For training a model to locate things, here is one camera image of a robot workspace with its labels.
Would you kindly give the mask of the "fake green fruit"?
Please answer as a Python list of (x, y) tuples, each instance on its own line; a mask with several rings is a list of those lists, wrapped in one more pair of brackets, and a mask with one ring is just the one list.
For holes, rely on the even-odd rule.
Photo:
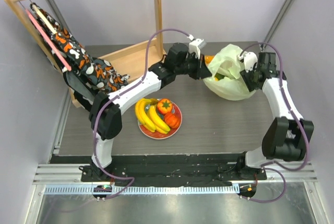
[(222, 80), (225, 78), (225, 75), (222, 75), (222, 74), (219, 74), (219, 73), (216, 73), (214, 77), (217, 77), (219, 80)]

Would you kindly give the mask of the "fake orange persimmon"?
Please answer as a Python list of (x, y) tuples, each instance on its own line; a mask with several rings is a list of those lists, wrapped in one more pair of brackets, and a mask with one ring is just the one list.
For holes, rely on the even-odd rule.
[(156, 108), (159, 113), (165, 115), (167, 113), (172, 112), (173, 105), (169, 99), (164, 98), (164, 99), (159, 100)]

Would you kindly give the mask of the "pale yellow plastic bag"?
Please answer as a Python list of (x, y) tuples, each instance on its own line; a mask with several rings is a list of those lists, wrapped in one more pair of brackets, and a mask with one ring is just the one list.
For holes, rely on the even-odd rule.
[[(222, 48), (207, 65), (212, 76), (203, 79), (205, 85), (216, 95), (231, 101), (245, 100), (252, 97), (255, 91), (249, 91), (240, 75), (244, 64), (237, 57), (242, 49), (234, 44)], [(215, 81), (216, 73), (225, 75), (220, 81)]]

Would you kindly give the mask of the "fake yellow bananas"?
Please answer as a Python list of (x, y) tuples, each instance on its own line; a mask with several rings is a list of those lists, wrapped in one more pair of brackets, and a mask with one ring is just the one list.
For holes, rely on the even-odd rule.
[(152, 133), (156, 131), (156, 127), (153, 121), (150, 118), (148, 118), (147, 114), (145, 113), (145, 107), (148, 104), (155, 105), (158, 103), (158, 101), (159, 100), (155, 98), (152, 99), (142, 98), (135, 105), (135, 114), (138, 121)]
[(153, 121), (157, 131), (161, 134), (168, 134), (170, 127), (163, 121), (162, 118), (156, 112), (156, 105), (151, 105), (148, 109), (148, 116)]

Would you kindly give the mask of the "fake orange fruit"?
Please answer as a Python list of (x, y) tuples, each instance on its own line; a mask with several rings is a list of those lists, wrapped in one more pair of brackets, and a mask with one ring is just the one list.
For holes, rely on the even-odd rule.
[(176, 129), (181, 124), (181, 118), (178, 115), (175, 115), (174, 113), (167, 113), (164, 116), (164, 122), (172, 129)]

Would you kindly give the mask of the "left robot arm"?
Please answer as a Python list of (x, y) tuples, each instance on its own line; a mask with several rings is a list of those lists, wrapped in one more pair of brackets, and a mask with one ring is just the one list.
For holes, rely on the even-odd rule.
[(94, 136), (92, 163), (95, 178), (101, 182), (110, 178), (113, 140), (122, 129), (122, 114), (133, 104), (172, 83), (177, 75), (188, 75), (192, 79), (211, 76), (200, 52), (205, 44), (203, 39), (195, 39), (188, 45), (175, 43), (164, 60), (150, 66), (131, 84), (108, 95), (102, 92), (96, 95), (89, 114)]

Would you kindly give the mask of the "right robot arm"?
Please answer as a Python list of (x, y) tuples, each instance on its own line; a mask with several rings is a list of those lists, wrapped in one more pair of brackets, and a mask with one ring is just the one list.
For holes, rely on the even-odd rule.
[[(276, 65), (273, 52), (242, 52), (238, 56), (244, 64), (240, 72), (249, 91), (261, 90), (266, 96), (273, 121), (263, 137), (261, 146), (247, 151), (235, 167), (236, 175), (243, 180), (270, 164), (288, 171), (300, 170), (307, 163), (309, 141), (314, 131), (312, 121), (305, 120), (296, 109), (288, 91), (286, 76)], [(282, 162), (300, 161), (297, 168), (286, 167)]]

